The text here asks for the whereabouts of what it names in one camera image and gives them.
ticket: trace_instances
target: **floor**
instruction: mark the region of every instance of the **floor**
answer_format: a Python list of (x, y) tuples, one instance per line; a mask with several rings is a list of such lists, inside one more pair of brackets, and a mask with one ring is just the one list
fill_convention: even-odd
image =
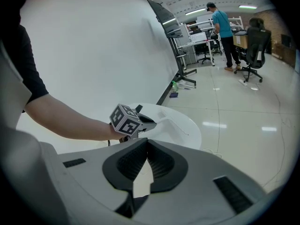
[[(163, 106), (198, 125), (202, 150), (221, 154), (270, 192), (286, 182), (299, 154), (300, 76), (267, 54), (258, 70), (263, 82), (253, 75), (244, 86), (239, 83), (244, 80), (242, 73), (224, 70), (224, 56), (214, 58), (215, 67), (209, 61), (188, 65), (187, 70), (198, 70), (189, 76), (197, 81), (197, 88), (179, 90), (178, 98), (167, 97)], [(148, 194), (151, 182), (151, 170), (145, 164), (135, 180), (135, 197)]]

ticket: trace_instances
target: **black sleeve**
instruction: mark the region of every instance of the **black sleeve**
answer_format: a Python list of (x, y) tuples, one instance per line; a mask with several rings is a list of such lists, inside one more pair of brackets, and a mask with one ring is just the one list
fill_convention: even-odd
[(26, 29), (19, 25), (16, 33), (7, 36), (3, 42), (11, 61), (23, 78), (24, 85), (32, 93), (28, 103), (48, 94), (36, 69), (30, 38)]

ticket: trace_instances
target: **large black monitor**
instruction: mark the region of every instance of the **large black monitor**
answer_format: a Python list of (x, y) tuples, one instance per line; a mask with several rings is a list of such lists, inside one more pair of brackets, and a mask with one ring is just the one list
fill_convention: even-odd
[(168, 38), (177, 38), (181, 35), (179, 25), (174, 15), (159, 3), (148, 0), (150, 6), (155, 12), (158, 21), (162, 24), (165, 34)]

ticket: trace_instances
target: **brown shoe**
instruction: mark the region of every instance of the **brown shoe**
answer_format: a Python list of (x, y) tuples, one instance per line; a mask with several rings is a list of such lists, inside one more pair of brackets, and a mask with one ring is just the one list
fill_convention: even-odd
[(227, 70), (229, 72), (233, 72), (233, 68), (232, 67), (225, 67), (225, 70)]

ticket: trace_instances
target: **round white table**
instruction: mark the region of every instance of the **round white table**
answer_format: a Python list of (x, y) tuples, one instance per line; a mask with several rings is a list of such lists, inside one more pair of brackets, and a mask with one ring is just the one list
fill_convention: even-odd
[(141, 114), (157, 123), (153, 130), (141, 133), (139, 137), (200, 149), (202, 142), (200, 129), (188, 116), (168, 107), (148, 103), (133, 103), (129, 107), (136, 108), (138, 105), (143, 106)]

